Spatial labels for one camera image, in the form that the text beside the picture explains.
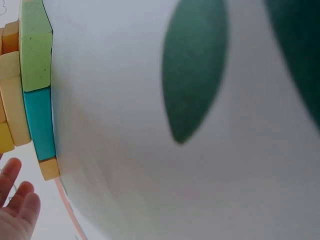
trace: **green oval shape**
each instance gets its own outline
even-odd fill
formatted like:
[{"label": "green oval shape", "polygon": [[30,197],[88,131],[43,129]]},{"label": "green oval shape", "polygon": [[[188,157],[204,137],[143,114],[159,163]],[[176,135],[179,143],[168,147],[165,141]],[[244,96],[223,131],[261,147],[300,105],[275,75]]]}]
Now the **green oval shape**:
[{"label": "green oval shape", "polygon": [[203,122],[218,92],[227,52],[223,0],[181,0],[163,50],[162,90],[174,140],[185,143]]},{"label": "green oval shape", "polygon": [[320,1],[265,0],[294,84],[320,130]]}]

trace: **white surface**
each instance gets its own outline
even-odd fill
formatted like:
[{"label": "white surface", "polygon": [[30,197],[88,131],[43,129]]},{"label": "white surface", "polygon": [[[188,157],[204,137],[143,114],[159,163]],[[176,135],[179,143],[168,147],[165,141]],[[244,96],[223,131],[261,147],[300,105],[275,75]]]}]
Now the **white surface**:
[{"label": "white surface", "polygon": [[221,91],[177,146],[161,89],[176,0],[44,0],[55,137],[72,202],[111,240],[318,240],[320,137],[263,0],[227,0]]}]

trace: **finger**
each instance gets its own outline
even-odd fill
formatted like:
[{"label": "finger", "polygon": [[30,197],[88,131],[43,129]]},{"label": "finger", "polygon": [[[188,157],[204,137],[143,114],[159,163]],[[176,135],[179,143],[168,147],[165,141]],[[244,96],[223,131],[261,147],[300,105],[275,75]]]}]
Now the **finger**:
[{"label": "finger", "polygon": [[33,192],[28,193],[24,198],[24,202],[17,216],[17,220],[23,225],[29,236],[34,232],[39,212],[40,212],[39,196]]},{"label": "finger", "polygon": [[11,158],[0,172],[0,208],[6,202],[8,194],[13,187],[15,180],[21,169],[21,161],[17,158]]},{"label": "finger", "polygon": [[33,192],[34,186],[30,182],[22,182],[4,211],[15,218],[18,215],[27,194]]}]

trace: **toy block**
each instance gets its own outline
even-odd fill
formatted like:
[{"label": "toy block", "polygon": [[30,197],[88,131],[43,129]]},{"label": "toy block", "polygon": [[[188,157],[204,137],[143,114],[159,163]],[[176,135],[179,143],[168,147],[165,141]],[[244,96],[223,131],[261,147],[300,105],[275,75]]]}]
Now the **toy block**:
[{"label": "toy block", "polygon": [[6,121],[6,114],[5,114],[4,105],[2,103],[1,91],[0,91],[0,124],[4,123],[5,121]]},{"label": "toy block", "polygon": [[8,123],[0,123],[0,154],[10,152],[15,149],[14,142],[11,138]]},{"label": "toy block", "polygon": [[21,146],[30,143],[18,51],[0,56],[0,94],[14,145]]},{"label": "toy block", "polygon": [[0,81],[20,76],[19,52],[14,51],[0,56]]},{"label": "toy block", "polygon": [[7,23],[2,35],[3,54],[19,50],[19,20]]},{"label": "toy block", "polygon": [[0,28],[0,55],[2,55],[2,35],[4,34],[4,28]]},{"label": "toy block", "polygon": [[20,65],[23,91],[51,84],[53,31],[42,0],[22,0],[20,7]]},{"label": "toy block", "polygon": [[60,171],[56,157],[39,161],[39,166],[45,181],[55,179],[60,176]]},{"label": "toy block", "polygon": [[21,77],[0,80],[0,92],[5,118],[15,146],[31,142],[24,107]]},{"label": "toy block", "polygon": [[39,161],[56,155],[51,112],[51,88],[23,92],[26,117]]}]

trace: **beige block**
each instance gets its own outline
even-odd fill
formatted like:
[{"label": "beige block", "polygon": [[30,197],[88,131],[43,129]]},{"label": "beige block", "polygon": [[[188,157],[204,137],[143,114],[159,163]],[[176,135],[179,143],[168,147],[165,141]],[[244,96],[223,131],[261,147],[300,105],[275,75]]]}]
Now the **beige block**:
[{"label": "beige block", "polygon": [[30,143],[31,137],[25,112],[21,77],[15,76],[0,80],[0,93],[14,145],[21,146]]},{"label": "beige block", "polygon": [[56,157],[39,161],[39,166],[45,181],[55,179],[60,176],[60,171]]},{"label": "beige block", "polygon": [[19,52],[14,51],[0,56],[0,80],[20,75]]}]

